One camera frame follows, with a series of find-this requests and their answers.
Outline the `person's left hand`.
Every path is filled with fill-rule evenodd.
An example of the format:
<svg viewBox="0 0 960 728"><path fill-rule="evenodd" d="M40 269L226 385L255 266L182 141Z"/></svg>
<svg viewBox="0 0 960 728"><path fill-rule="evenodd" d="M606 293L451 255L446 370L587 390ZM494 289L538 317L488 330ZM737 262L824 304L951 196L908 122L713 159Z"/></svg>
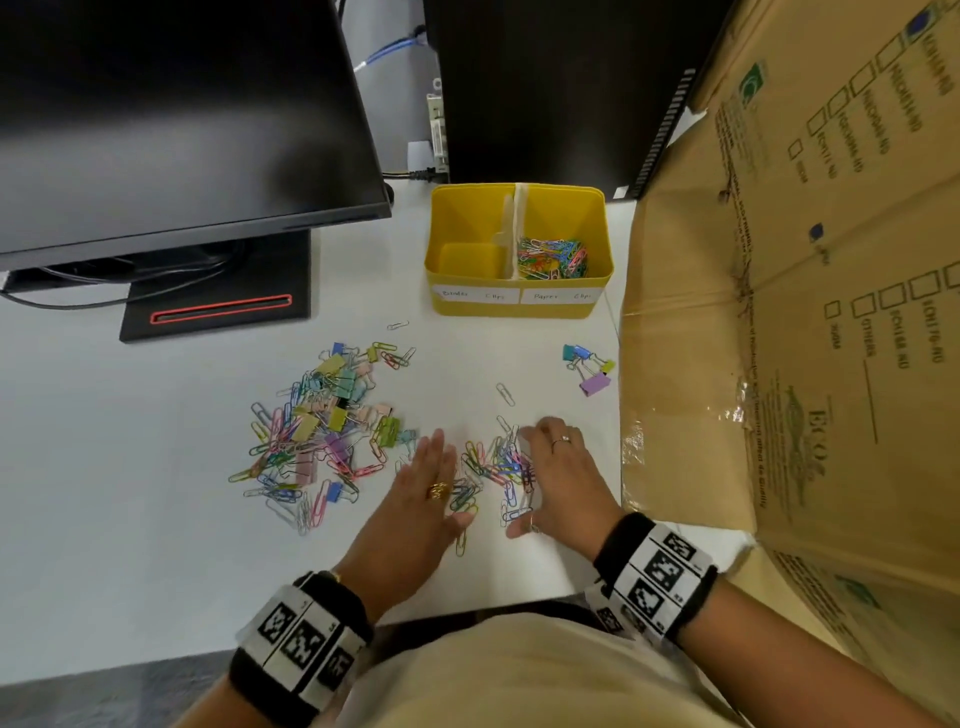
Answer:
<svg viewBox="0 0 960 728"><path fill-rule="evenodd" d="M456 541L446 541L448 500L457 467L456 446L437 429L422 437L409 464L333 568L377 624L408 601L437 571Z"/></svg>

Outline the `person's right hand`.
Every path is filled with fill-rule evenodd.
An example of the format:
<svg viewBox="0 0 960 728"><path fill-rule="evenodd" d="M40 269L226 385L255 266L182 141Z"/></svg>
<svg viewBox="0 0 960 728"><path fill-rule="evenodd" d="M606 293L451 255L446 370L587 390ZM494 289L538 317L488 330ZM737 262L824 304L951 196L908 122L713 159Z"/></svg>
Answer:
<svg viewBox="0 0 960 728"><path fill-rule="evenodd" d="M562 418L544 417L523 427L540 495L530 514L539 528L572 552L594 562L626 516L588 451L583 434Z"/></svg>

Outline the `small heap of paper clips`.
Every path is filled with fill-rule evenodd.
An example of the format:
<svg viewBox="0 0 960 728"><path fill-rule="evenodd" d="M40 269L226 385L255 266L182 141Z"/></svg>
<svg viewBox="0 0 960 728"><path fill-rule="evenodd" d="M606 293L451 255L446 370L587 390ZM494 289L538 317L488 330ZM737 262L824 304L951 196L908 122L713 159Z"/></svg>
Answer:
<svg viewBox="0 0 960 728"><path fill-rule="evenodd" d="M482 513L494 515L506 529L533 511L538 483L520 428L503 415L496 422L499 432L488 441L463 443L446 511L470 514L475 521Z"/></svg>

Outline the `person's left forearm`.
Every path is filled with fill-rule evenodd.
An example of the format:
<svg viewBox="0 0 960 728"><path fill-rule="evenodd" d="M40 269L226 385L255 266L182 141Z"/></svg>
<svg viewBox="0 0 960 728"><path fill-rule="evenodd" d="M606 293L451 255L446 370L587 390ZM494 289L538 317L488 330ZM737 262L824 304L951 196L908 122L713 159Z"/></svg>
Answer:
<svg viewBox="0 0 960 728"><path fill-rule="evenodd" d="M234 665L172 728L305 728L315 716L263 670Z"/></svg>

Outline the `black marker wristband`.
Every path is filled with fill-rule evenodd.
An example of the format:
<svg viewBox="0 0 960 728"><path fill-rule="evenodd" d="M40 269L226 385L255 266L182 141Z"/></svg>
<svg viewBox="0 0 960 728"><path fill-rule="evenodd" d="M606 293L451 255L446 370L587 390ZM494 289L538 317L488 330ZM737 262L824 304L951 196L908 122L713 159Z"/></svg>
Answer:
<svg viewBox="0 0 960 728"><path fill-rule="evenodd" d="M371 644L360 597L332 571L282 586L238 633L227 678L279 728L309 728Z"/></svg>
<svg viewBox="0 0 960 728"><path fill-rule="evenodd" d="M641 513L618 521L593 564L599 578L584 597L599 624L656 650L678 645L719 577L706 552Z"/></svg>

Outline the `person's beige clothing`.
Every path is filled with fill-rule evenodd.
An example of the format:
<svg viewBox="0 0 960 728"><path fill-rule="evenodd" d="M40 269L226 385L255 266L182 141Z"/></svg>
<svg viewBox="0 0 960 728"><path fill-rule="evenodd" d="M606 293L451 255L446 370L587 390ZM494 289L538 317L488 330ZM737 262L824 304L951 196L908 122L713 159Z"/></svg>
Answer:
<svg viewBox="0 0 960 728"><path fill-rule="evenodd" d="M370 667L335 728L745 728L684 659L511 613Z"/></svg>

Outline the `mixed pile of colourful clips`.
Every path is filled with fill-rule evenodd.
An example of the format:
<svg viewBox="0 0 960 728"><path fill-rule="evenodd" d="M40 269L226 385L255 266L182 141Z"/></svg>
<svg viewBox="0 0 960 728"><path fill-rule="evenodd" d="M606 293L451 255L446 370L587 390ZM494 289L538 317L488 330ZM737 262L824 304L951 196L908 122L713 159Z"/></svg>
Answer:
<svg viewBox="0 0 960 728"><path fill-rule="evenodd" d="M334 504L356 504L360 480L385 471L396 449L397 465L414 455L420 432L397 407L377 400L377 374L407 369L417 350L386 342L366 347L335 342L318 363L286 389L269 409L249 410L256 444L250 464L227 481L244 487L299 536L320 528Z"/></svg>

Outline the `yellow divided organizer box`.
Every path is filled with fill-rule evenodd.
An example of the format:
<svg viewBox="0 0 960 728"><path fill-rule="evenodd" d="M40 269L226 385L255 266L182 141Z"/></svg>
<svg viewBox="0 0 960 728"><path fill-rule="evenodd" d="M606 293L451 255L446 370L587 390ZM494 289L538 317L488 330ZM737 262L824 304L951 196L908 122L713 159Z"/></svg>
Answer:
<svg viewBox="0 0 960 728"><path fill-rule="evenodd" d="M594 187L446 184L430 197L424 270L443 316L584 319L615 272Z"/></svg>

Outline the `white paper label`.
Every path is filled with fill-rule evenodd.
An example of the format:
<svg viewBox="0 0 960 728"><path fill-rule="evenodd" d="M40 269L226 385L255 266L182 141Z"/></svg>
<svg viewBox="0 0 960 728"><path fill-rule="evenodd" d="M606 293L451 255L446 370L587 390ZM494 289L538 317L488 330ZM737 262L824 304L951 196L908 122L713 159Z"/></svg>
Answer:
<svg viewBox="0 0 960 728"><path fill-rule="evenodd" d="M435 284L431 292L444 302L484 306L516 306L522 297L520 288L502 286Z"/></svg>
<svg viewBox="0 0 960 728"><path fill-rule="evenodd" d="M604 293L602 287L527 287L522 291L522 306L594 306Z"/></svg>

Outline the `paper clips heap inside organizer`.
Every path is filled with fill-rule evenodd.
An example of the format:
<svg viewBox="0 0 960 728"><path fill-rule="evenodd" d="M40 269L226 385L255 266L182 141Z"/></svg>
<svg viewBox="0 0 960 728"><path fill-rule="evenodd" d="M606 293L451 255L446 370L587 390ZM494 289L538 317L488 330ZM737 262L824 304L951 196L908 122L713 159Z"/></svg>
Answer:
<svg viewBox="0 0 960 728"><path fill-rule="evenodd" d="M577 239L520 237L516 245L517 274L525 281L582 279L589 268L585 246Z"/></svg>

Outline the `black monitor stand red stripe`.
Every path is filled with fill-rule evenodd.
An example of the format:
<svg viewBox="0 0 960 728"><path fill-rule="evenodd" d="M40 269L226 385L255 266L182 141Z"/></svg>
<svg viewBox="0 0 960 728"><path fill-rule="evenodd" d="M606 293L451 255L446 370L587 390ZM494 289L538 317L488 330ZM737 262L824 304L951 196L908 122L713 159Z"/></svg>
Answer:
<svg viewBox="0 0 960 728"><path fill-rule="evenodd" d="M119 340L208 334L305 321L311 315L311 233L224 244L217 271L177 273L131 285Z"/></svg>

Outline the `brown cardboard box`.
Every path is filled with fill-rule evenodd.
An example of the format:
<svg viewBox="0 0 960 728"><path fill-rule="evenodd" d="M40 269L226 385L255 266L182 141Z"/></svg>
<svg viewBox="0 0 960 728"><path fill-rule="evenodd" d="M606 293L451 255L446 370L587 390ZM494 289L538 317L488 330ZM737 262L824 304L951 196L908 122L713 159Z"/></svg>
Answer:
<svg viewBox="0 0 960 728"><path fill-rule="evenodd" d="M741 0L632 221L622 496L960 728L960 0Z"/></svg>

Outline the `black computer tower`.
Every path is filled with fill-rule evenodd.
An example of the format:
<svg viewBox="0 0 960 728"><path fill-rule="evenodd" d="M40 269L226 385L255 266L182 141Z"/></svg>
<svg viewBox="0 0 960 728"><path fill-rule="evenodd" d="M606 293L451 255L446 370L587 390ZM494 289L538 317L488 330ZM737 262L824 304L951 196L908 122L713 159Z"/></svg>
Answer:
<svg viewBox="0 0 960 728"><path fill-rule="evenodd" d="M451 184L639 200L738 0L423 0Z"/></svg>

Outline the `black computer monitor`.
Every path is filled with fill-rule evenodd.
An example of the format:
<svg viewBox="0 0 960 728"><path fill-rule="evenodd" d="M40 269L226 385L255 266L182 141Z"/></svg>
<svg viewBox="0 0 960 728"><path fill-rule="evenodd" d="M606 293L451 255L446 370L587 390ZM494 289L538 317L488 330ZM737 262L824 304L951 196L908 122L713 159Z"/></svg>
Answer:
<svg viewBox="0 0 960 728"><path fill-rule="evenodd" d="M0 297L385 219L336 0L0 0Z"/></svg>

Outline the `grey metal port bracket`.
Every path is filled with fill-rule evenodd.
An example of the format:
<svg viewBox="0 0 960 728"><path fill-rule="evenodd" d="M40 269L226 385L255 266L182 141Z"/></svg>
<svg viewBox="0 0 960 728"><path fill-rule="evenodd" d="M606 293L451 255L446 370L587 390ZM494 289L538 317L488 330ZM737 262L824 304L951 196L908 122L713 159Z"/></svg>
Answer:
<svg viewBox="0 0 960 728"><path fill-rule="evenodd" d="M433 79L433 91L426 95L426 105L430 125L430 145L434 158L434 168L439 174L449 174L449 144L444 112L443 85L440 77Z"/></svg>

